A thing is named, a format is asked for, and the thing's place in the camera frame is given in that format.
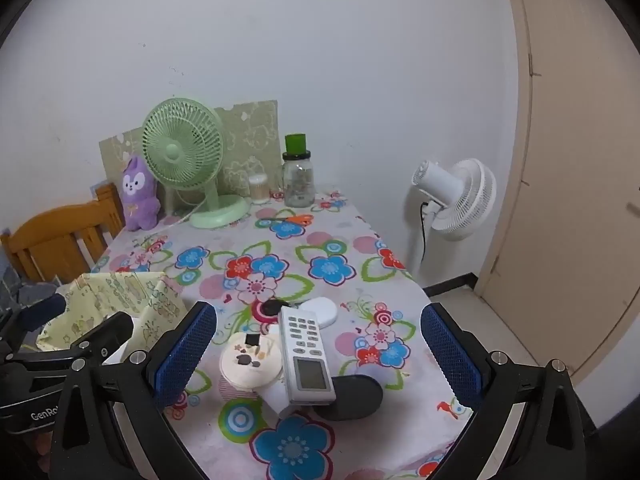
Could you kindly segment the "beige door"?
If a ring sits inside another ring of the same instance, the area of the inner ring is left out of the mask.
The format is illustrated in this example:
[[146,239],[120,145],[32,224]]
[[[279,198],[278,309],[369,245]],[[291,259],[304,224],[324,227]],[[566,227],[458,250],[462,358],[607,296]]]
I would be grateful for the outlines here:
[[605,0],[510,3],[518,118],[476,290],[581,382],[639,313],[639,53]]

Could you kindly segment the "white oval earbud case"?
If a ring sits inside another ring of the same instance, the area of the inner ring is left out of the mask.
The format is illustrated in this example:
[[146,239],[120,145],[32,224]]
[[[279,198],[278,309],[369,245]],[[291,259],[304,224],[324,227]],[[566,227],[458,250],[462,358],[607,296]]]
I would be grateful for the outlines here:
[[337,320],[337,305],[330,298],[312,298],[304,301],[298,308],[312,313],[320,328],[329,327]]

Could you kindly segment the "round beige pin cushion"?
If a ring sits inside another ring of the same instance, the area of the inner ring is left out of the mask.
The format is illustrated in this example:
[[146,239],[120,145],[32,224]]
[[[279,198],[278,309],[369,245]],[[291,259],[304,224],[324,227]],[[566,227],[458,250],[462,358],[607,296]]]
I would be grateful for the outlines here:
[[281,374],[280,338],[258,333],[233,334],[219,359],[220,374],[233,388],[253,391],[269,386]]

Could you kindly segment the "floral tablecloth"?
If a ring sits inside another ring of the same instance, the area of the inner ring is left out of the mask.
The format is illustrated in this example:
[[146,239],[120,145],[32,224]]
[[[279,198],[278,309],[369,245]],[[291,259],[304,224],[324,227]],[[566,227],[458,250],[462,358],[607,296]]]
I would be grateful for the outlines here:
[[[122,232],[96,270],[160,272],[185,302],[216,308],[213,341],[167,410],[209,478],[427,479],[470,418],[422,338],[423,290],[339,192],[299,210],[273,200],[218,230],[168,218]],[[381,387],[372,415],[328,422],[221,373],[221,352],[273,332],[280,304],[314,315],[333,377]]]

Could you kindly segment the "black oval case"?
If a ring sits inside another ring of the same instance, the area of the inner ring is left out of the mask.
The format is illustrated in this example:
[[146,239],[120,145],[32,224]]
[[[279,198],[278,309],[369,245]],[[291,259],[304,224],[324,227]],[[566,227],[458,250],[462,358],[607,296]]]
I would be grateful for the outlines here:
[[333,377],[336,399],[330,404],[315,405],[312,409],[329,422],[348,422],[373,415],[383,401],[383,388],[367,375]]

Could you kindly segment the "orange handled scissors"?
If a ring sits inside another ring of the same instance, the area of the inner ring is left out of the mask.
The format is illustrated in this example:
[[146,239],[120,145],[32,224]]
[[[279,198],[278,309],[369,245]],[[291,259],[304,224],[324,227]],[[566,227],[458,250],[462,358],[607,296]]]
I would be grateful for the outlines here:
[[272,222],[288,222],[296,224],[296,226],[302,226],[306,228],[306,226],[310,226],[314,221],[314,216],[312,214],[294,214],[294,216],[288,217],[274,217],[271,218]]

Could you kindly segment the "cotton swab container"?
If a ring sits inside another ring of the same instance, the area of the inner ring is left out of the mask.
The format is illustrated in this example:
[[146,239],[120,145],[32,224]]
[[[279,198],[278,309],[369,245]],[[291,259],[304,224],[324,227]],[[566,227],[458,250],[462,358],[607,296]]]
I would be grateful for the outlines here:
[[247,178],[247,182],[253,204],[261,205],[270,201],[270,187],[266,174],[252,174]]

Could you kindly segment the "white remote control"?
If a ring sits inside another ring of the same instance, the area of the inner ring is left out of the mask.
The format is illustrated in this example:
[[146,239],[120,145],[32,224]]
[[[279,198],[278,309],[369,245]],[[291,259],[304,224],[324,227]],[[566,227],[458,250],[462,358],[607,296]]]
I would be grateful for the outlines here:
[[282,307],[279,330],[288,400],[293,405],[328,405],[336,394],[317,317]]

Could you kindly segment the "green desk fan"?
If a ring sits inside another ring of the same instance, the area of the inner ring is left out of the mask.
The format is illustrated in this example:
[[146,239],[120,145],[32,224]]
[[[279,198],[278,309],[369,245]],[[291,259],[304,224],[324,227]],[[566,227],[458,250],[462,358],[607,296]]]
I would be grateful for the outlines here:
[[219,229],[248,213],[244,197],[218,193],[224,132],[219,116],[209,107],[186,98],[161,102],[145,118],[141,147],[146,166],[160,184],[176,192],[203,193],[189,216],[194,228]]

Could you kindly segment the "black car key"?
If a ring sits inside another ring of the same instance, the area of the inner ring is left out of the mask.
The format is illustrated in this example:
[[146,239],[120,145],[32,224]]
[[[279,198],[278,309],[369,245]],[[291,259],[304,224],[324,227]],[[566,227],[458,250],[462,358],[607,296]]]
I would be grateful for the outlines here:
[[259,312],[265,318],[276,318],[279,315],[281,309],[283,307],[288,307],[289,305],[290,304],[287,301],[284,301],[280,298],[271,298],[260,305]]

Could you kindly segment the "white 45W charger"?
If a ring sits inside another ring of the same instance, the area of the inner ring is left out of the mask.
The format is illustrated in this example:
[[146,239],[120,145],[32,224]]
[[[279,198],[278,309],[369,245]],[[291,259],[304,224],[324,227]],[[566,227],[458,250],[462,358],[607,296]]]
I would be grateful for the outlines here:
[[288,398],[288,390],[282,380],[275,380],[268,386],[257,390],[258,396],[267,404],[278,419],[285,419],[296,412],[303,411],[303,405],[294,404]]

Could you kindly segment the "glass jar mug green lid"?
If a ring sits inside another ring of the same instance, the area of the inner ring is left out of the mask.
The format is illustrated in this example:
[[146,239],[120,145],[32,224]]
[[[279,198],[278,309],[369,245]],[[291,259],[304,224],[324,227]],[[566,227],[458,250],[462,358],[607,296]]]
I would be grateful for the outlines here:
[[311,152],[307,148],[306,134],[287,134],[284,142],[282,179],[285,205],[293,208],[310,207],[316,198],[316,190],[314,167],[311,163]]

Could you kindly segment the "yellow cartoon fabric box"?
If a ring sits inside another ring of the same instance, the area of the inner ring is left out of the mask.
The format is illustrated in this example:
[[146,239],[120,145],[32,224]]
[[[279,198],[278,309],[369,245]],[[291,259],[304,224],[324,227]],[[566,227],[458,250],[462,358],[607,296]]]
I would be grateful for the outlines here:
[[117,312],[134,320],[125,350],[149,351],[176,328],[189,308],[163,272],[86,273],[58,289],[65,311],[47,322],[36,340],[42,351],[65,350]]

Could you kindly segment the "wooden bed headboard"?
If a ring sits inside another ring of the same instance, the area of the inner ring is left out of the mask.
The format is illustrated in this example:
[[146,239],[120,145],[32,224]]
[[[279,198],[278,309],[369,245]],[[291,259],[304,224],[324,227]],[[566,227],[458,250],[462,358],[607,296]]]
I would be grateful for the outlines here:
[[34,282],[59,278],[66,284],[87,273],[124,228],[116,185],[105,183],[88,203],[37,214],[15,232],[1,234],[9,262]]

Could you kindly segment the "purple plush toy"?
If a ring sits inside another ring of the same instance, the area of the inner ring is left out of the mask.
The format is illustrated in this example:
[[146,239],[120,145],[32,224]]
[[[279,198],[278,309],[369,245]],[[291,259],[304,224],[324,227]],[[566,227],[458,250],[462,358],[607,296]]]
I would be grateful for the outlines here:
[[160,201],[156,188],[156,179],[144,159],[132,156],[122,173],[122,206],[127,231],[149,231],[157,226]]

